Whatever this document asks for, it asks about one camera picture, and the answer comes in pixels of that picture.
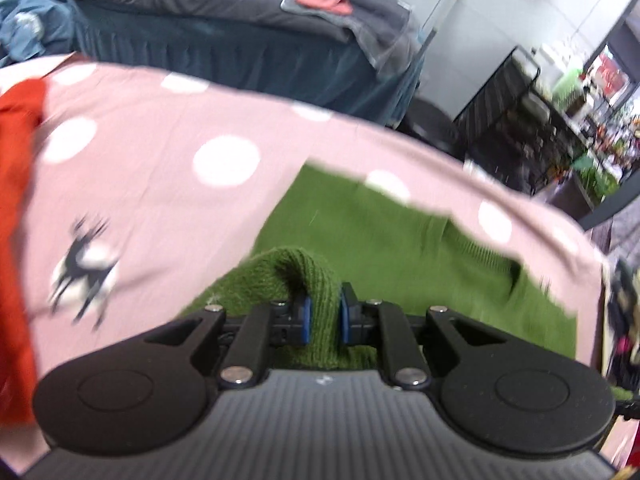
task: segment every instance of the bed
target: bed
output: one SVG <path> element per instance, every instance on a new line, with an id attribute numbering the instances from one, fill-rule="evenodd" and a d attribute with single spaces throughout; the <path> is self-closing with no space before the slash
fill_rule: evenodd
<path id="1" fill-rule="evenodd" d="M 404 116 L 422 54 L 380 79 L 345 29 L 280 9 L 282 0 L 63 0 L 76 50 L 233 88 L 292 98 L 379 124 Z"/>
<path id="2" fill-rule="evenodd" d="M 561 212 L 375 124 L 163 70 L 45 57 L 0 70 L 0 88 L 45 74 L 18 247 L 40 375 L 175 317 L 251 250 L 308 160 L 449 215 L 523 261 L 577 315 L 576 357 L 599 361 L 604 258 Z M 97 330 L 93 306 L 77 323 L 76 307 L 55 316 L 49 307 L 56 268 L 82 218 L 108 220 L 92 258 L 118 260 Z M 46 449 L 35 428 L 0 430 L 0 455 L 18 470 Z"/>

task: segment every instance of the green garment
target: green garment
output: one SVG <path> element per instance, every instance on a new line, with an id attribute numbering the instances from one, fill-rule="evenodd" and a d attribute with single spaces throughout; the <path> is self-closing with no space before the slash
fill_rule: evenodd
<path id="1" fill-rule="evenodd" d="M 575 356 L 575 318 L 553 304 L 520 264 L 476 244 L 447 218 L 309 165 L 269 216 L 253 254 L 188 310 L 219 303 L 233 316 L 305 286 L 314 302 L 312 343 L 287 349 L 284 364 L 375 366 L 371 349 L 347 351 L 337 343 L 338 280 L 351 282 L 361 300 L 391 301 L 417 315 L 445 305 Z"/>

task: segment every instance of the pink object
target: pink object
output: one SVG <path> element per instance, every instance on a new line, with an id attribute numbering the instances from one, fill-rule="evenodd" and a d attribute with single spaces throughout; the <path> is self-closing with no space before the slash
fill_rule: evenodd
<path id="1" fill-rule="evenodd" d="M 40 58 L 4 68 L 0 88 L 51 65 Z M 306 160 L 449 215 L 523 261 L 577 316 L 577 358 L 588 364 L 600 351 L 600 259 L 556 209 L 465 173 L 413 139 L 322 108 L 114 64 L 71 62 L 48 79 L 17 247 L 40 374 L 175 317 L 249 253 Z M 76 306 L 52 316 L 48 303 L 70 228 L 85 214 L 110 221 L 96 243 L 107 261 L 118 257 L 96 331 L 93 306 L 73 324 Z M 0 456 L 18 470 L 46 449 L 35 428 L 0 430 Z"/>
<path id="2" fill-rule="evenodd" d="M 349 0 L 296 0 L 296 3 L 309 9 L 324 10 L 341 16 L 347 16 L 353 12 Z"/>

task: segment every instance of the gray ridged panel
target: gray ridged panel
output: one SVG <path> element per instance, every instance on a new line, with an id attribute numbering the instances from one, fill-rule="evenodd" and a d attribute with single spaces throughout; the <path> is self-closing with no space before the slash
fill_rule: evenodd
<path id="1" fill-rule="evenodd" d="M 223 394 L 194 431 L 127 458 L 64 450 L 28 480 L 608 480 L 595 453 L 532 462 L 468 443 L 429 399 L 394 390 L 375 371 L 273 371 Z"/>

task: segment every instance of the blue cloth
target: blue cloth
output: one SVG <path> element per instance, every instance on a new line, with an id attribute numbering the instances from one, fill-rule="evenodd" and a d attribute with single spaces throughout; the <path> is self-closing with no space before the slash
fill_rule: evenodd
<path id="1" fill-rule="evenodd" d="M 355 41 L 133 7 L 66 0 L 74 49 L 94 59 L 153 66 L 233 88 L 307 102 L 379 124 L 398 122 L 414 95 L 422 56 L 384 81 Z"/>
<path id="2" fill-rule="evenodd" d="M 55 0 L 0 0 L 0 67 L 71 52 L 71 11 Z"/>

